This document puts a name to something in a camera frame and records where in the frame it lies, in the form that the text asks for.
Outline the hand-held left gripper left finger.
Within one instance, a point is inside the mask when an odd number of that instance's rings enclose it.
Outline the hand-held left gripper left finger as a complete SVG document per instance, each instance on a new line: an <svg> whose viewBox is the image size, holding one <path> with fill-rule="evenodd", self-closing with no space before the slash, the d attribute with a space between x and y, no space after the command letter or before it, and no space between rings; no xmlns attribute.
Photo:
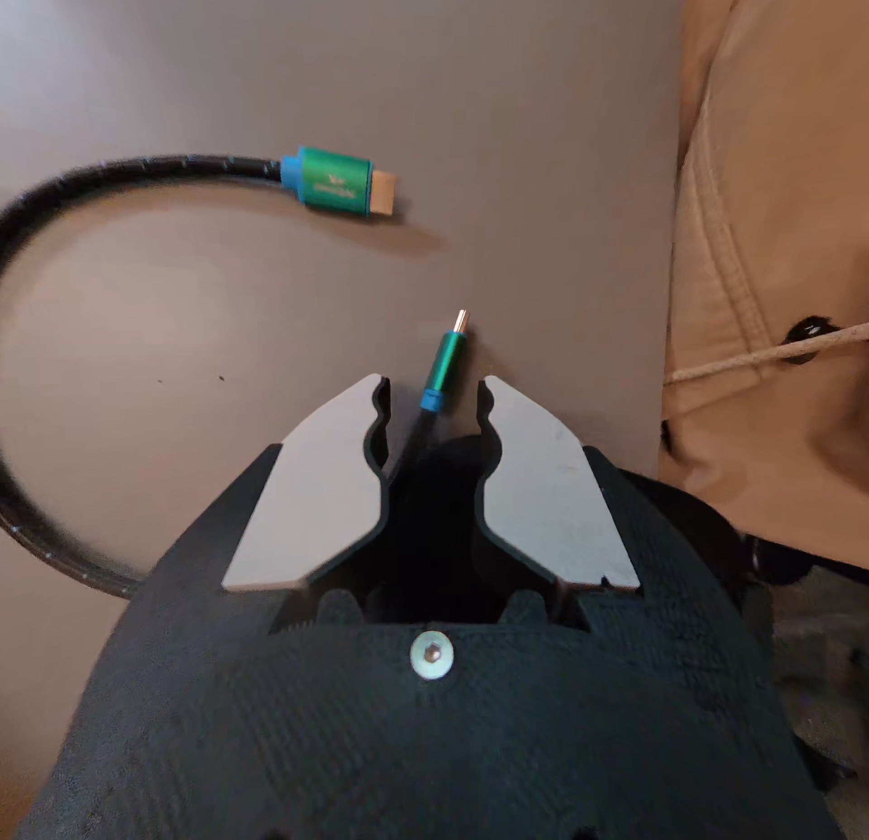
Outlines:
<svg viewBox="0 0 869 840"><path fill-rule="evenodd" d="M389 418L389 379L372 373L288 433L223 576L225 591L313 587L382 532Z"/></svg>

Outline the beige hoodie drawstring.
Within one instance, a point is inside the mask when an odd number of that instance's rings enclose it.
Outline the beige hoodie drawstring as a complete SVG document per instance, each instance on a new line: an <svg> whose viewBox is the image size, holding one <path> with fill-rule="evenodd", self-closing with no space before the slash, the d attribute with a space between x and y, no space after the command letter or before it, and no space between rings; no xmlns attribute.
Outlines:
<svg viewBox="0 0 869 840"><path fill-rule="evenodd" d="M743 368L757 368L777 361L793 360L794 358L829 350L838 346L850 346L852 344L866 342L868 340L868 324L851 325L826 334L811 336L794 342L764 348L752 353L735 355L723 360L678 370L669 375L665 381L665 387L679 384L699 378L711 377L723 372L740 370Z"/></svg>

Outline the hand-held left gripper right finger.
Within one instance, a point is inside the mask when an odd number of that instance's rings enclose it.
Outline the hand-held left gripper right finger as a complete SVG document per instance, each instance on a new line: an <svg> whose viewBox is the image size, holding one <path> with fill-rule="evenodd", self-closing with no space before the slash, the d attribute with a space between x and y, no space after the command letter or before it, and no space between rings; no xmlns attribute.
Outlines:
<svg viewBox="0 0 869 840"><path fill-rule="evenodd" d="M490 457L475 499L482 537L548 584L637 591L640 578L578 437L495 375L481 380L477 404Z"/></svg>

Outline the person's beige hoodie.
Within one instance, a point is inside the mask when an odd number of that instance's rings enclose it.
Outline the person's beige hoodie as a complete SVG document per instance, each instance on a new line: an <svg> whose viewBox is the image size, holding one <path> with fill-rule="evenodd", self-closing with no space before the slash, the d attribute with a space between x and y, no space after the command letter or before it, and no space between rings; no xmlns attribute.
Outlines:
<svg viewBox="0 0 869 840"><path fill-rule="evenodd" d="M867 322L868 0L687 0L667 372ZM867 343L665 387L661 476L867 568Z"/></svg>

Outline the dark cloth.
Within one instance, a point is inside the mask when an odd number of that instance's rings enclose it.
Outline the dark cloth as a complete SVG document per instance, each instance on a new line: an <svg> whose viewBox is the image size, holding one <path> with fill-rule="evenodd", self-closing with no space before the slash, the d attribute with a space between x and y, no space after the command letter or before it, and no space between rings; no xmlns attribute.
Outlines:
<svg viewBox="0 0 869 840"><path fill-rule="evenodd" d="M805 552L740 533L687 492L626 470L621 473L679 530L733 600L750 585L793 585L815 565Z"/></svg>

